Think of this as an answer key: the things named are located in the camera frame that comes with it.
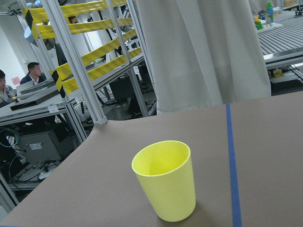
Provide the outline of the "colourful toy block figure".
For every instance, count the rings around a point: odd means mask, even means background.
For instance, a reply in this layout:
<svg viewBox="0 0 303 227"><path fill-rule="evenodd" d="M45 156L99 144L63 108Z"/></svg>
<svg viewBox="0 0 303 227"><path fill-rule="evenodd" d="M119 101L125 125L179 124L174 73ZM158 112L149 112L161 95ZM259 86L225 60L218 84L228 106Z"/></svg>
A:
<svg viewBox="0 0 303 227"><path fill-rule="evenodd" d="M266 2L265 9L259 11L257 15L253 17L255 28L260 30L273 29L275 24L274 21L274 7L273 4L268 1Z"/></svg>

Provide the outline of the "white hanging curtain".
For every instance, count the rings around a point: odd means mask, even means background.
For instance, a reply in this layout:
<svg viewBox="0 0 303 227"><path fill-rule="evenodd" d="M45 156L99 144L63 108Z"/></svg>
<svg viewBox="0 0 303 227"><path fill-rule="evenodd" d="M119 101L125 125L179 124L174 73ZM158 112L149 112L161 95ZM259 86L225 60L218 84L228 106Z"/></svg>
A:
<svg viewBox="0 0 303 227"><path fill-rule="evenodd" d="M269 97L247 0L139 0L157 112Z"/></svg>

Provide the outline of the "grey roller conveyor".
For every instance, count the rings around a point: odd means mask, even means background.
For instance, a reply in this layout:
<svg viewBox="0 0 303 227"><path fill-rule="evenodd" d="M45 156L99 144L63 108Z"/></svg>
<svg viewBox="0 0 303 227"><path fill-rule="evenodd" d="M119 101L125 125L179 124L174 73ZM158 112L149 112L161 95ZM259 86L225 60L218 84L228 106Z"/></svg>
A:
<svg viewBox="0 0 303 227"><path fill-rule="evenodd" d="M266 68L302 63L303 17L294 11L281 11L275 21L282 26L258 34Z"/></svg>

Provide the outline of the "yellow plastic cup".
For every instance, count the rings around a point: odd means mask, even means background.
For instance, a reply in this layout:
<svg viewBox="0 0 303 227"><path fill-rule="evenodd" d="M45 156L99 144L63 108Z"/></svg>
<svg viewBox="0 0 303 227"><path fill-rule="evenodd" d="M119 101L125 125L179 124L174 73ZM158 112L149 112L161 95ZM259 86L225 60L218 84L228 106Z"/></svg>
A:
<svg viewBox="0 0 303 227"><path fill-rule="evenodd" d="M134 156L131 166L159 218L177 222L193 213L196 194L187 144L176 140L153 143Z"/></svg>

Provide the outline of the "man in grey shirt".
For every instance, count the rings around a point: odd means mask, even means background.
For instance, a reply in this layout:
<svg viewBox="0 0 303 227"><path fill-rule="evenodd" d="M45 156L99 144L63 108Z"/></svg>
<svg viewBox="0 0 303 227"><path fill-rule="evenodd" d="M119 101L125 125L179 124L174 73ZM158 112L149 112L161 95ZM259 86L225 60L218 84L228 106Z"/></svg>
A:
<svg viewBox="0 0 303 227"><path fill-rule="evenodd" d="M17 92L11 86L6 84L6 75L0 71L0 106L6 106L14 102L13 97L17 96Z"/></svg>

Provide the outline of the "man in dark jacket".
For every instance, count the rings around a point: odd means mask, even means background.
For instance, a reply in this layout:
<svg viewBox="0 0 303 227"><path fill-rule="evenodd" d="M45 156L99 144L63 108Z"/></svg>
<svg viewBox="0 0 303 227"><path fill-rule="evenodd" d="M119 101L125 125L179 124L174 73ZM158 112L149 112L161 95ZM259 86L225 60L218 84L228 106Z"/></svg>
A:
<svg viewBox="0 0 303 227"><path fill-rule="evenodd" d="M42 70L38 62L30 62L27 65L28 73L21 79L20 84L32 82L33 85L37 85L45 81L42 77Z"/></svg>

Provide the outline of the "aluminium frame post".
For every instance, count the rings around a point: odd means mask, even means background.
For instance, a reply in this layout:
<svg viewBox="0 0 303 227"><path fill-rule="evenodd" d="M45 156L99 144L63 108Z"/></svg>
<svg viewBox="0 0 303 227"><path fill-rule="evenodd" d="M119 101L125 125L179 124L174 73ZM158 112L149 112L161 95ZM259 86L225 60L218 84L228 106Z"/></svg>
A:
<svg viewBox="0 0 303 227"><path fill-rule="evenodd" d="M82 97L88 107L93 122L95 124L105 125L107 123L107 118L101 108L96 92L90 83L90 79L82 62L82 58L79 55L78 49L73 43L70 29L58 1L44 0L42 3L72 74L76 79Z"/></svg>

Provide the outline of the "grey cabinet under table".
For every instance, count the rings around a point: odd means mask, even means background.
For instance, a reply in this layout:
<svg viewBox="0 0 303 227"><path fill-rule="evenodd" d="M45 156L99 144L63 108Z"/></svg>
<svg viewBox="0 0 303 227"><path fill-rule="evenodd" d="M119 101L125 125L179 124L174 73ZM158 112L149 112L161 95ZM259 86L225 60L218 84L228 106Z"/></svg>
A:
<svg viewBox="0 0 303 227"><path fill-rule="evenodd" d="M57 137L51 132L21 135L18 144L28 163L60 160L65 156Z"/></svg>

